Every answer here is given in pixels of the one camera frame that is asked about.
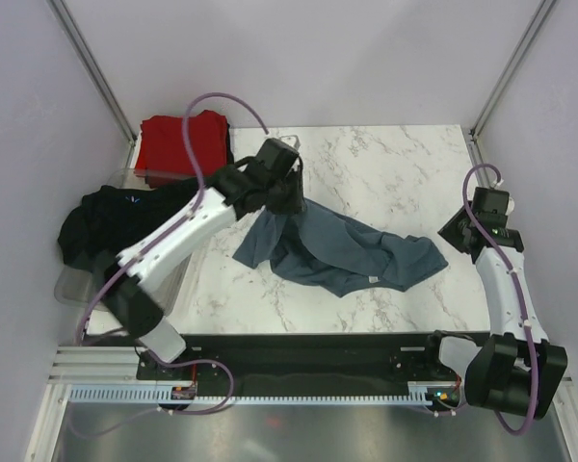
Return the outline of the blue-grey t-shirt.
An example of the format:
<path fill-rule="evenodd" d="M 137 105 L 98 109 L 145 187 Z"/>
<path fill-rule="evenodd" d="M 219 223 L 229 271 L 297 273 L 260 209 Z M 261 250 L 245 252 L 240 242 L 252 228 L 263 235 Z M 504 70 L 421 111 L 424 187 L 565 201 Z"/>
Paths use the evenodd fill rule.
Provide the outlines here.
<path fill-rule="evenodd" d="M 370 288 L 405 292 L 448 267 L 427 237 L 380 231 L 307 199 L 291 216 L 261 212 L 233 259 L 343 297 Z"/>

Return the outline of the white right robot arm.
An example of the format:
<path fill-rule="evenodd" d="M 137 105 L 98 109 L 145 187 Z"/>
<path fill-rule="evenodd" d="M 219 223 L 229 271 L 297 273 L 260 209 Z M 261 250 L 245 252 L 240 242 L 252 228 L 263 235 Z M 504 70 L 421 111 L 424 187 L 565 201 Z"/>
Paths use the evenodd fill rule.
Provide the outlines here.
<path fill-rule="evenodd" d="M 470 256 L 489 315 L 483 344 L 466 334 L 437 331 L 422 354 L 424 372 L 436 379 L 455 372 L 469 405 L 536 420 L 547 413 L 567 367 L 563 347 L 541 327 L 524 274 L 524 243 L 507 226 L 508 192 L 478 187 L 472 199 L 439 231 Z"/>

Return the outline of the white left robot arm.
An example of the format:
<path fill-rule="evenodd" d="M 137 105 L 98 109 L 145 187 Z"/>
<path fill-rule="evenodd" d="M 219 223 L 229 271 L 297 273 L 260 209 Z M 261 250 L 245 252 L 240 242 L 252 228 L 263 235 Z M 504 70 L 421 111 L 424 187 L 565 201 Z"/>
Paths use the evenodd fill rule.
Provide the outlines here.
<path fill-rule="evenodd" d="M 220 168 L 201 192 L 167 221 L 118 254 L 101 252 L 94 276 L 99 299 L 159 368 L 181 378 L 192 367 L 186 342 L 152 294 L 167 276 L 220 231 L 266 209 L 294 215 L 304 208 L 297 136 L 267 138 L 253 156 Z"/>

